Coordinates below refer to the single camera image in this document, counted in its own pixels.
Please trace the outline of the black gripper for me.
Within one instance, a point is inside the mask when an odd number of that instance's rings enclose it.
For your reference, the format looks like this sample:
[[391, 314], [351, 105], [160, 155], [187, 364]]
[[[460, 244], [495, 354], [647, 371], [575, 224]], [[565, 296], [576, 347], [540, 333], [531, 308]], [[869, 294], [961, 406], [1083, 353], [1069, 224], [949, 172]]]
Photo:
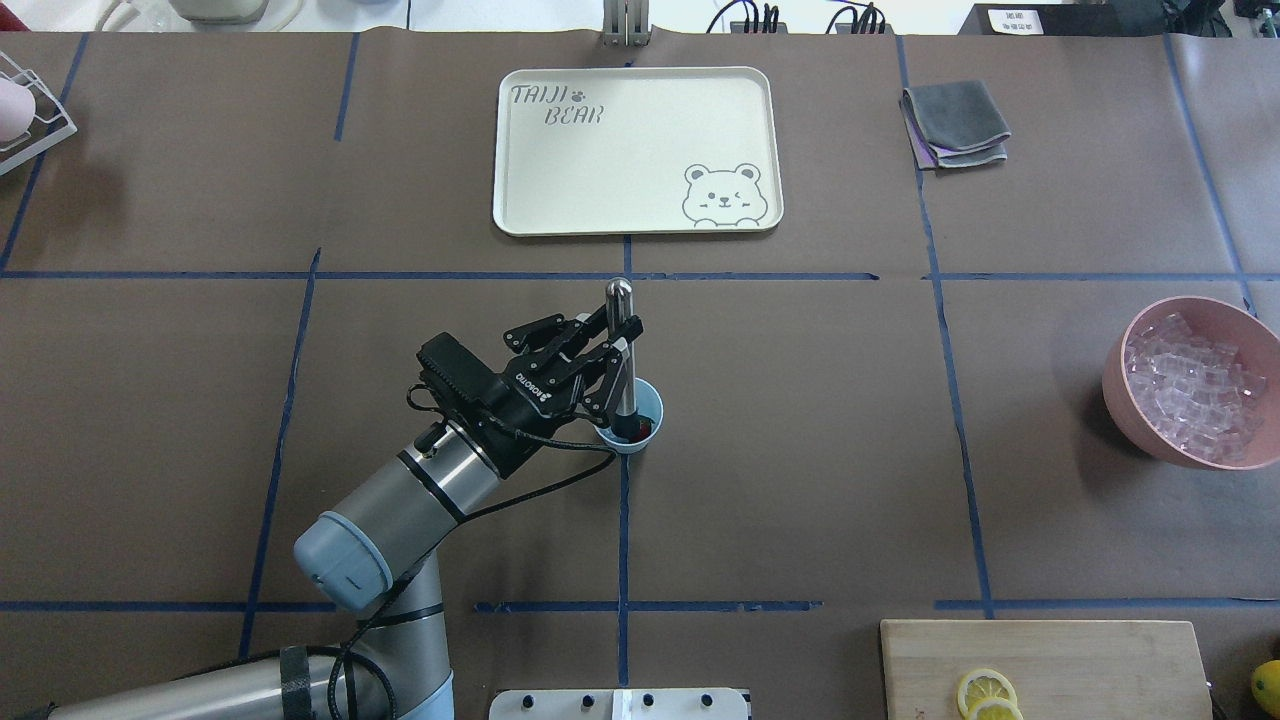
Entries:
[[[643, 319], [635, 315], [628, 324], [625, 334], [634, 342], [643, 333]], [[577, 357], [604, 331], [602, 345]], [[590, 314], [554, 314], [517, 325], [503, 341], [517, 355], [503, 372], [485, 374], [471, 424], [506, 479], [543, 448], [586, 448], [556, 434], [576, 420], [608, 423], [621, 402], [628, 341], [609, 336], [605, 305]]]

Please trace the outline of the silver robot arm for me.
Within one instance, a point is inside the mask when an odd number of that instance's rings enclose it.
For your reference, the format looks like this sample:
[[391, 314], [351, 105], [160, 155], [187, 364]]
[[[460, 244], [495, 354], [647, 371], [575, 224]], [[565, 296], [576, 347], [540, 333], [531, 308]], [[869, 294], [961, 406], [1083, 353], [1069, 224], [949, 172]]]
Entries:
[[419, 387], [438, 415], [421, 436], [296, 541], [294, 560], [358, 621], [339, 646], [296, 644], [172, 682], [32, 719], [451, 719], [436, 550], [541, 448], [603, 454], [609, 445], [564, 442], [576, 420], [611, 430], [636, 425], [632, 354], [641, 319], [608, 305], [545, 316], [504, 334], [512, 357], [492, 370], [452, 334], [426, 341]]

